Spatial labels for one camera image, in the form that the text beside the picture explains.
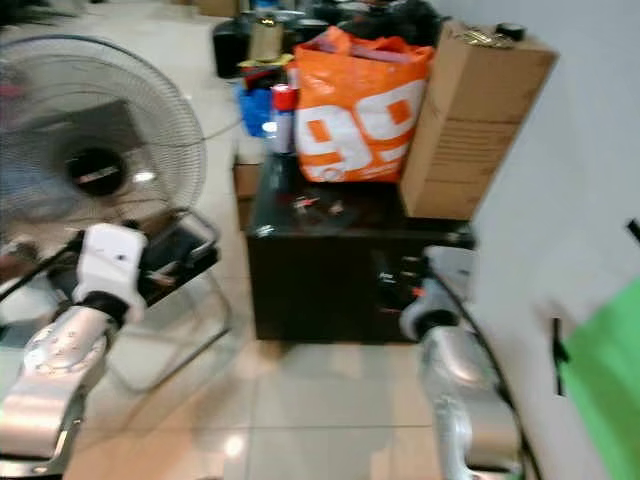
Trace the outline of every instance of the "black cabinet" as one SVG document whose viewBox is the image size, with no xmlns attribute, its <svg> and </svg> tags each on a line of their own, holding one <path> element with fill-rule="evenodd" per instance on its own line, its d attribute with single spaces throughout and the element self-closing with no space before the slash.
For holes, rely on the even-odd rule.
<svg viewBox="0 0 640 480">
<path fill-rule="evenodd" d="M 466 222 L 409 219 L 400 202 L 395 185 L 312 184 L 295 157 L 269 156 L 245 232 L 257 337 L 404 341 L 398 316 L 419 284 L 416 259 L 474 240 Z"/>
</svg>

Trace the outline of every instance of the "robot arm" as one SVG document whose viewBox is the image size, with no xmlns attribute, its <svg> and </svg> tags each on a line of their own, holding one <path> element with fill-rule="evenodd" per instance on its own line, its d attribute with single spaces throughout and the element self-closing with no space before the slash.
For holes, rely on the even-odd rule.
<svg viewBox="0 0 640 480">
<path fill-rule="evenodd" d="M 146 242 L 142 233 L 111 224 L 85 232 L 76 303 L 31 338 L 2 400 L 1 480 L 62 478 L 115 334 L 144 313 L 137 284 Z"/>
<path fill-rule="evenodd" d="M 447 480 L 507 480 L 522 474 L 521 437 L 488 352 L 471 325 L 461 321 L 468 298 L 473 252 L 429 247 L 426 295 L 400 317 L 408 338 L 419 342 L 421 377 L 434 407 L 440 465 Z"/>
</svg>

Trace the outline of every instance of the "tape roll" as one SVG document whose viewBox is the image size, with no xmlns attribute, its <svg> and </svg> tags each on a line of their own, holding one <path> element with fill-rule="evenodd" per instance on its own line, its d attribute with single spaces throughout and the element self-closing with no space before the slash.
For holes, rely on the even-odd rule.
<svg viewBox="0 0 640 480">
<path fill-rule="evenodd" d="M 527 29 L 517 23 L 499 23 L 496 25 L 495 33 L 504 35 L 514 42 L 520 42 L 521 40 L 524 40 Z"/>
</svg>

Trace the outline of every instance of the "gray wall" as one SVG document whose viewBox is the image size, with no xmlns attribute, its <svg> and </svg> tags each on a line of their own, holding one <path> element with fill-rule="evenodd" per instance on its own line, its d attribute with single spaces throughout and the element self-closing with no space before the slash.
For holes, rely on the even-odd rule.
<svg viewBox="0 0 640 480">
<path fill-rule="evenodd" d="M 570 331 L 640 273 L 640 246 L 623 229 L 640 217 L 640 2 L 434 5 L 468 23 L 525 24 L 560 53 L 474 219 L 475 311 L 546 479 L 608 478 L 571 402 L 553 393 L 548 319 L 561 314 Z"/>
</svg>

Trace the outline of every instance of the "clutter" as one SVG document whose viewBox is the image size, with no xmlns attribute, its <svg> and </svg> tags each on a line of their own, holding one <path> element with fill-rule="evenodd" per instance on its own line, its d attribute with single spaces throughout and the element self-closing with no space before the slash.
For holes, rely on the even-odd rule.
<svg viewBox="0 0 640 480">
<path fill-rule="evenodd" d="M 295 135 L 305 177 L 397 181 L 432 55 L 399 37 L 362 40 L 336 27 L 299 45 Z"/>
<path fill-rule="evenodd" d="M 213 64 L 218 77 L 233 78 L 238 75 L 238 64 L 247 58 L 249 38 L 249 24 L 244 17 L 236 17 L 213 28 Z"/>
<path fill-rule="evenodd" d="M 277 0 L 255 0 L 255 7 L 258 11 L 271 11 L 278 8 Z"/>
<path fill-rule="evenodd" d="M 245 67 L 242 69 L 242 86 L 245 90 L 269 88 L 283 73 L 279 65 Z"/>
<path fill-rule="evenodd" d="M 209 17 L 233 17 L 237 13 L 237 0 L 197 0 L 198 13 Z"/>
<path fill-rule="evenodd" d="M 443 17 L 424 0 L 369 1 L 367 8 L 338 23 L 345 32 L 375 40 L 399 36 L 410 45 L 435 45 Z"/>
<path fill-rule="evenodd" d="M 327 27 L 322 20 L 304 18 L 302 12 L 242 12 L 212 30 L 216 73 L 220 78 L 234 78 L 240 73 L 239 67 L 286 65 L 293 59 L 291 52 L 295 45 L 315 37 Z"/>
<path fill-rule="evenodd" d="M 473 247 L 466 222 L 407 219 L 395 185 L 306 182 L 288 156 L 267 155 L 245 230 L 256 337 L 299 342 L 407 341 L 380 288 L 427 245 Z M 283 193 L 274 188 L 282 182 Z M 388 269 L 378 267 L 380 251 Z M 415 279 L 398 279 L 407 291 Z"/>
<path fill-rule="evenodd" d="M 293 121 L 298 102 L 298 91 L 286 84 L 278 84 L 271 88 L 273 95 L 274 121 L 276 131 L 273 137 L 273 151 L 290 153 L 293 145 Z"/>
<path fill-rule="evenodd" d="M 499 23 L 496 25 L 495 33 L 504 35 L 514 42 L 521 42 L 527 33 L 527 29 L 517 23 Z"/>
<path fill-rule="evenodd" d="M 353 16 L 353 10 L 349 7 L 356 2 L 338 2 L 337 0 L 318 0 L 309 1 L 311 5 L 307 9 L 313 18 L 318 18 L 327 22 L 329 25 L 338 25 L 340 22 L 350 20 Z"/>
<path fill-rule="evenodd" d="M 529 36 L 499 39 L 509 48 L 469 44 L 479 31 L 443 28 L 400 182 L 410 216 L 472 217 L 555 63 L 556 53 Z M 493 28 L 481 31 L 495 40 Z"/>
<path fill-rule="evenodd" d="M 38 263 L 39 247 L 30 237 L 16 238 L 0 246 L 0 285 L 26 275 Z"/>
<path fill-rule="evenodd" d="M 245 90 L 239 86 L 235 88 L 236 99 L 242 113 L 242 122 L 252 137 L 264 137 L 264 129 L 271 116 L 271 90 L 255 88 Z"/>
<path fill-rule="evenodd" d="M 271 62 L 282 53 L 284 27 L 273 14 L 258 16 L 251 25 L 249 58 L 259 62 Z"/>
<path fill-rule="evenodd" d="M 468 28 L 460 38 L 469 45 L 491 48 L 513 48 L 514 43 L 510 37 L 506 37 L 500 33 L 487 33 L 479 28 Z"/>
</svg>

